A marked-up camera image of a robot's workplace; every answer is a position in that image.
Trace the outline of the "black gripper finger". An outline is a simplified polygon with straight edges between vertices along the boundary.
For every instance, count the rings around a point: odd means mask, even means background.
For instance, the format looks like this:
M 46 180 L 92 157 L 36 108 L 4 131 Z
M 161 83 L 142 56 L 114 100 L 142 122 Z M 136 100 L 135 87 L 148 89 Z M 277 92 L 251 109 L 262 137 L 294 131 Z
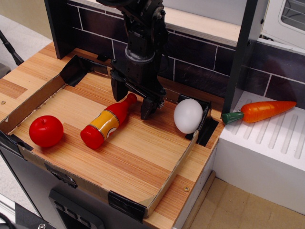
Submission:
M 129 89 L 125 82 L 120 82 L 114 78 L 111 80 L 112 93 L 116 101 L 122 100 L 128 93 Z
M 147 120 L 151 114 L 154 114 L 158 108 L 158 100 L 153 97 L 146 97 L 143 99 L 141 105 L 141 119 Z

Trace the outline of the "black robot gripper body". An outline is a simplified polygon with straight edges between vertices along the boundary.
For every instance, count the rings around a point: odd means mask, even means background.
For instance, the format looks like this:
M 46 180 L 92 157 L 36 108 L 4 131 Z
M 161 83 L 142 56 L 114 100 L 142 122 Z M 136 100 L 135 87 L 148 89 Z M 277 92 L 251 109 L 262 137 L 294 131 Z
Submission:
M 130 92 L 143 98 L 153 97 L 158 100 L 158 108 L 164 104 L 166 91 L 158 81 L 162 54 L 155 53 L 150 59 L 137 60 L 126 57 L 124 60 L 112 59 L 111 77 L 125 82 Z

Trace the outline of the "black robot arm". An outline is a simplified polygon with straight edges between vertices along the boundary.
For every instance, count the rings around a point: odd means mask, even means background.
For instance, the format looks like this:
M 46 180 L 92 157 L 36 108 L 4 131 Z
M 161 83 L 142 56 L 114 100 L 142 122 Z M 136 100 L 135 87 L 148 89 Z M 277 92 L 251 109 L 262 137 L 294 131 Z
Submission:
M 112 93 L 118 102 L 128 92 L 143 98 L 141 119 L 146 120 L 164 104 L 166 90 L 158 81 L 164 45 L 168 40 L 161 0 L 101 0 L 121 11 L 128 37 L 125 59 L 112 59 Z

